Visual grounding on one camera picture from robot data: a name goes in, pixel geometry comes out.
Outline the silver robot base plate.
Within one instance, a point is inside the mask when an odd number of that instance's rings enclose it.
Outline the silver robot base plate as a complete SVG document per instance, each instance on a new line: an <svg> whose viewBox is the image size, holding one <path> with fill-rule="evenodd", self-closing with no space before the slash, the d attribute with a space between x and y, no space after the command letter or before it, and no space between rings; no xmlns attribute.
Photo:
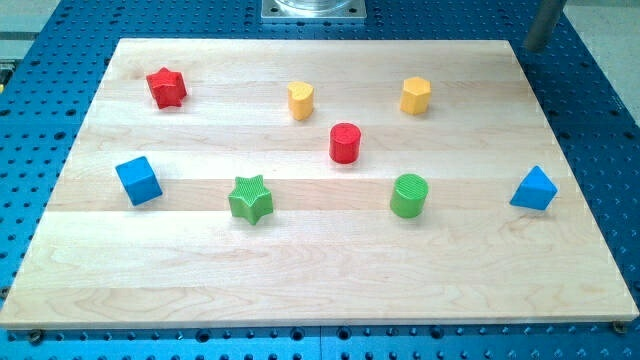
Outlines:
<svg viewBox="0 0 640 360"><path fill-rule="evenodd" d="M262 0L266 20L354 19L367 17L365 0Z"/></svg>

